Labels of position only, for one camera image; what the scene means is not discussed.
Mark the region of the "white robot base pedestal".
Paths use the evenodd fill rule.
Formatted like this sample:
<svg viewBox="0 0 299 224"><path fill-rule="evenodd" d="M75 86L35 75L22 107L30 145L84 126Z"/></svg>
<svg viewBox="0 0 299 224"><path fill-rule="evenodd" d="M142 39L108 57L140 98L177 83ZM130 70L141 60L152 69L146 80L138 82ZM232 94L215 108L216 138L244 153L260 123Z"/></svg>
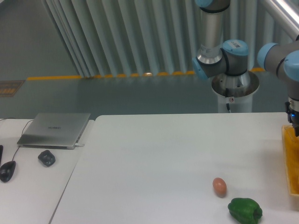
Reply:
<svg viewBox="0 0 299 224"><path fill-rule="evenodd" d="M212 79L219 113L252 112L253 96L258 88L259 79L250 71L239 76L219 74Z"/></svg>

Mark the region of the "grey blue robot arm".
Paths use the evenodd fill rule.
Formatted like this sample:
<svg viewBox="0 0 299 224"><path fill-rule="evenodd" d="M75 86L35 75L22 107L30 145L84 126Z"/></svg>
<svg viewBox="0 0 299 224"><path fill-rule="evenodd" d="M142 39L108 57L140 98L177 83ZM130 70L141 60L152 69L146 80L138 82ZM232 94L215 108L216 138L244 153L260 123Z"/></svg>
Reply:
<svg viewBox="0 0 299 224"><path fill-rule="evenodd" d="M198 0L201 9L203 38L197 55L192 59L195 74L214 78L212 88L225 98L243 97L257 90L258 80L249 74L249 48L241 40L221 43L222 19L229 8L228 0ZM263 0L263 6L293 39L292 43L268 43L257 55L259 65L285 82L288 101L285 103L288 122L299 135L299 7L289 0Z"/></svg>

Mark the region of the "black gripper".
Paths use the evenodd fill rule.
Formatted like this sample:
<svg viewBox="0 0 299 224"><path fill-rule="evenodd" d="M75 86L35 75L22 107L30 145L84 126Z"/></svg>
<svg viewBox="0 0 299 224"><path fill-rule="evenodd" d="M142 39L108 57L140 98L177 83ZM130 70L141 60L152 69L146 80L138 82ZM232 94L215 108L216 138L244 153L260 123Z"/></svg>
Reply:
<svg viewBox="0 0 299 224"><path fill-rule="evenodd" d="M285 112L288 122L292 124L295 136L299 137L299 102L296 100L285 102Z"/></svg>

